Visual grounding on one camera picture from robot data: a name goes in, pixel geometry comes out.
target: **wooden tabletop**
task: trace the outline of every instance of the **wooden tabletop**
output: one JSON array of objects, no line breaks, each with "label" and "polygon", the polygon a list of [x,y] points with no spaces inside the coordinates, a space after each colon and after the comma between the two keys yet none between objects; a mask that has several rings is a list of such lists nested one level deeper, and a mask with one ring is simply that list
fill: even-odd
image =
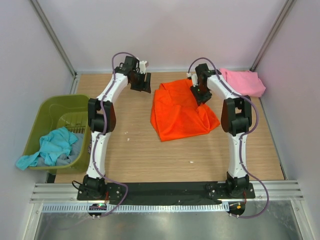
[{"label": "wooden tabletop", "polygon": [[[221,126],[206,135],[161,142],[150,123],[154,92],[160,83],[185,78],[185,72],[156,72],[151,75],[151,94],[130,90],[130,86],[121,92],[114,104],[116,127],[106,151],[108,178],[127,183],[226,180],[229,144]],[[111,74],[83,74],[77,93],[96,98],[110,79]],[[261,180],[283,180],[260,101],[258,98],[252,101],[257,105],[260,119],[257,129],[247,138],[247,168]],[[213,93],[207,105],[220,119],[223,100]],[[58,173],[55,183],[82,182],[85,174]]]}]

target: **cloth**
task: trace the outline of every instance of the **cloth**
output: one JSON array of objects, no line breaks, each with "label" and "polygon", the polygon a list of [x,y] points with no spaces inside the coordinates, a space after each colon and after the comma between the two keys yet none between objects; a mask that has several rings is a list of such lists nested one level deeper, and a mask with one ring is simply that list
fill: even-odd
[{"label": "cloth", "polygon": [[191,80],[182,79],[162,83],[155,91],[150,121],[162,142],[208,134],[219,126],[206,104],[198,106],[191,86]]},{"label": "cloth", "polygon": [[65,127],[61,127],[51,131],[48,135],[40,137],[40,149],[30,156],[22,156],[16,162],[16,166],[25,170],[27,167],[35,167],[38,163],[38,156],[44,158],[47,166],[55,166],[56,161],[61,154],[69,156],[71,145],[78,141],[76,135]]},{"label": "cloth", "polygon": [[258,73],[252,71],[230,71],[220,68],[224,80],[238,93],[260,98],[266,87],[258,78]]},{"label": "cloth", "polygon": [[[76,141],[74,144],[71,145],[72,149],[71,149],[70,155],[67,156],[64,153],[61,154],[55,162],[56,166],[65,166],[65,165],[71,164],[79,156],[82,148],[82,143],[84,141],[84,134],[75,133],[74,135],[78,138],[78,141]],[[39,156],[37,158],[37,161],[38,161],[36,165],[37,167],[48,167],[48,165],[45,164],[45,159],[42,156]]]}]

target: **pink cloth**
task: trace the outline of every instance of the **pink cloth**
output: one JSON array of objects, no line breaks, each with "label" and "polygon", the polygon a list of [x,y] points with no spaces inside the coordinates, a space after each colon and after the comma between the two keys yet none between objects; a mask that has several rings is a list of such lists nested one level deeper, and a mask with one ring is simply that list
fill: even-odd
[{"label": "pink cloth", "polygon": [[266,87],[258,78],[258,73],[252,71],[230,71],[220,68],[220,72],[226,82],[242,95],[260,98]]}]

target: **wall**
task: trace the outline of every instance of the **wall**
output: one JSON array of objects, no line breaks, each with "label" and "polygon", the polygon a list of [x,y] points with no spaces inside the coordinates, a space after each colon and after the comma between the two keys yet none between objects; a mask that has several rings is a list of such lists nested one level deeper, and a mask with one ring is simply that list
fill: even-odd
[{"label": "wall", "polygon": [[316,231],[320,222],[319,22],[319,1],[297,1],[257,69],[266,86],[262,103],[284,171],[289,179],[298,180]]},{"label": "wall", "polygon": [[39,0],[73,67],[99,72],[122,51],[148,60],[151,70],[185,71],[198,57],[248,69],[284,2]]},{"label": "wall", "polygon": [[22,239],[28,202],[45,172],[15,167],[42,101],[67,93],[71,75],[27,0],[0,8],[0,238]]}]

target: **metal floor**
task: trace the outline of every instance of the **metal floor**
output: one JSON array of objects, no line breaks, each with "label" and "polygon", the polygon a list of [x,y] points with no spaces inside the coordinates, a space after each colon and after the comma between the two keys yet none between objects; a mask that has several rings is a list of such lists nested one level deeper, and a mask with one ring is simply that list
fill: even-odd
[{"label": "metal floor", "polygon": [[[247,202],[245,215],[264,201]],[[253,219],[226,212],[119,213],[92,220],[87,213],[42,213],[35,240],[302,240],[291,202],[271,201]]]}]

